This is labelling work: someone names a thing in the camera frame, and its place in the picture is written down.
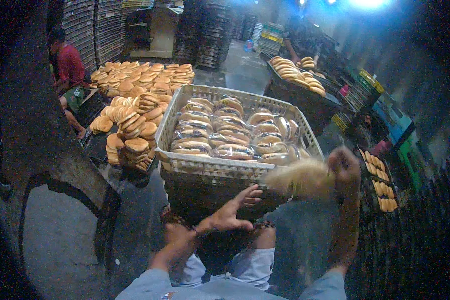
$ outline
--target gray shorts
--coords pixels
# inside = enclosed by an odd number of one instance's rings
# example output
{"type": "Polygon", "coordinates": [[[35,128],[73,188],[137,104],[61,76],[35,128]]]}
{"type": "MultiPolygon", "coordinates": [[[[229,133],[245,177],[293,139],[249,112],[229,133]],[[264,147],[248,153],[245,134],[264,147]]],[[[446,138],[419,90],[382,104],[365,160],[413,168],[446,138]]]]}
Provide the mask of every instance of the gray shorts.
{"type": "MultiPolygon", "coordinates": [[[[269,288],[268,280],[274,267],[275,248],[246,249],[235,255],[228,265],[230,272],[210,277],[210,282],[230,279],[248,283],[262,291],[269,288]]],[[[196,289],[202,285],[206,268],[196,254],[186,261],[180,286],[196,289]]]]}

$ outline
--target concrete floor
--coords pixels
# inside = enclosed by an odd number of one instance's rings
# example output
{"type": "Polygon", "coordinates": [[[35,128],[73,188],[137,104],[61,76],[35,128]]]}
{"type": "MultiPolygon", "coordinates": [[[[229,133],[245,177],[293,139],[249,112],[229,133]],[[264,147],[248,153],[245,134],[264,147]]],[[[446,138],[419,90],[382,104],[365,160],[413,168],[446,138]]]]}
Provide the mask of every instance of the concrete floor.
{"type": "MultiPolygon", "coordinates": [[[[198,85],[257,94],[264,92],[269,80],[265,63],[256,53],[244,52],[239,41],[230,45],[221,69],[197,69],[195,74],[198,85]]],[[[324,130],[320,141],[324,154],[340,144],[335,131],[324,130]]],[[[113,299],[144,272],[150,253],[160,249],[159,212],[167,195],[158,170],[145,187],[125,180],[109,166],[101,172],[121,197],[108,268],[97,261],[94,251],[97,219],[81,202],[46,185],[30,193],[24,223],[25,265],[47,299],[113,299]]],[[[332,204],[304,201],[283,204],[265,216],[277,225],[270,282],[278,286],[278,294],[297,298],[308,282],[324,273],[336,213],[332,204]]]]}

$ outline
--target hand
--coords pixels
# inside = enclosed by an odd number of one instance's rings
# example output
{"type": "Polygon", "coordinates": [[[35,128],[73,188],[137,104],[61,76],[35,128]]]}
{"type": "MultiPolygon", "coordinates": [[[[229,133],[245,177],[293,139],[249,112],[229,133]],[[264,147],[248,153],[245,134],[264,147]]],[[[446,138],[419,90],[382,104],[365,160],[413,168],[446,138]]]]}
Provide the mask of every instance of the hand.
{"type": "Polygon", "coordinates": [[[292,55],[292,58],[290,59],[294,64],[296,64],[297,62],[300,62],[301,61],[301,59],[296,55],[296,54],[293,54],[292,55]]]}
{"type": "Polygon", "coordinates": [[[260,198],[258,197],[262,193],[263,190],[258,189],[258,184],[247,187],[214,214],[202,220],[195,229],[198,233],[211,231],[213,229],[219,231],[229,231],[233,229],[253,230],[253,225],[250,221],[237,219],[237,210],[241,207],[258,203],[260,201],[260,198]]]}
{"type": "Polygon", "coordinates": [[[344,199],[360,191],[359,160],[347,147],[338,147],[328,157],[328,167],[335,173],[335,190],[344,199]]]}

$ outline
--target plastic crate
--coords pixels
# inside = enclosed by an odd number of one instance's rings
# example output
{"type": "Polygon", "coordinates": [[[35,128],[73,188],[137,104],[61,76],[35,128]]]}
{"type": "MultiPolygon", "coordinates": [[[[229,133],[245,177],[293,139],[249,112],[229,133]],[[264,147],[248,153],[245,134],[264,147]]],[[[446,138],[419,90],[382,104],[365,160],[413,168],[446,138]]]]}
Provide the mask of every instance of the plastic crate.
{"type": "Polygon", "coordinates": [[[257,108],[267,108],[272,113],[283,115],[296,121],[300,128],[301,142],[307,151],[318,159],[324,160],[324,154],[310,128],[303,113],[288,102],[265,97],[263,95],[246,93],[227,88],[210,87],[204,85],[185,85],[176,92],[163,115],[163,121],[157,129],[155,140],[157,141],[156,153],[164,170],[171,173],[186,173],[208,177],[212,183],[220,183],[230,178],[250,180],[258,182],[260,177],[275,165],[247,162],[216,157],[200,157],[196,155],[169,152],[169,146],[173,138],[173,132],[177,123],[177,112],[192,97],[206,98],[210,101],[220,100],[223,97],[236,97],[242,102],[245,111],[253,111],[257,108]]]}

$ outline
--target stacked trays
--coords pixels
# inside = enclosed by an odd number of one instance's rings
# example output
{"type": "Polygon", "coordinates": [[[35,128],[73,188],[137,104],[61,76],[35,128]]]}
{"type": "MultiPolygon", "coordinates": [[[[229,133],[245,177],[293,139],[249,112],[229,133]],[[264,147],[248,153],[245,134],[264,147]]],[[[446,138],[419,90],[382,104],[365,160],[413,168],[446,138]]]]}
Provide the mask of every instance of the stacked trays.
{"type": "Polygon", "coordinates": [[[232,40],[230,6],[208,3],[204,15],[197,64],[216,69],[227,58],[232,40]]]}
{"type": "Polygon", "coordinates": [[[245,15],[240,11],[234,10],[232,14],[232,38],[242,39],[244,26],[245,15]]]}
{"type": "Polygon", "coordinates": [[[268,22],[263,25],[257,51],[276,56],[282,47],[284,27],[268,22]]]}
{"type": "Polygon", "coordinates": [[[121,16],[122,3],[98,0],[95,19],[95,49],[98,65],[117,62],[125,44],[125,22],[121,16]]]}
{"type": "Polygon", "coordinates": [[[255,28],[253,29],[252,41],[253,41],[253,50],[257,51],[258,43],[260,41],[260,36],[262,36],[262,29],[264,25],[262,23],[256,23],[255,28]]]}
{"type": "Polygon", "coordinates": [[[175,34],[173,58],[177,62],[195,64],[197,58],[197,41],[200,33],[200,17],[202,15],[199,3],[195,0],[186,1],[183,13],[178,21],[175,34]]]}
{"type": "Polygon", "coordinates": [[[62,20],[66,40],[78,50],[85,69],[90,72],[96,70],[94,5],[93,0],[65,0],[62,20]]]}
{"type": "Polygon", "coordinates": [[[248,41],[252,38],[253,28],[257,24],[258,17],[254,15],[247,14],[245,16],[245,25],[243,26],[242,40],[248,41]]]}

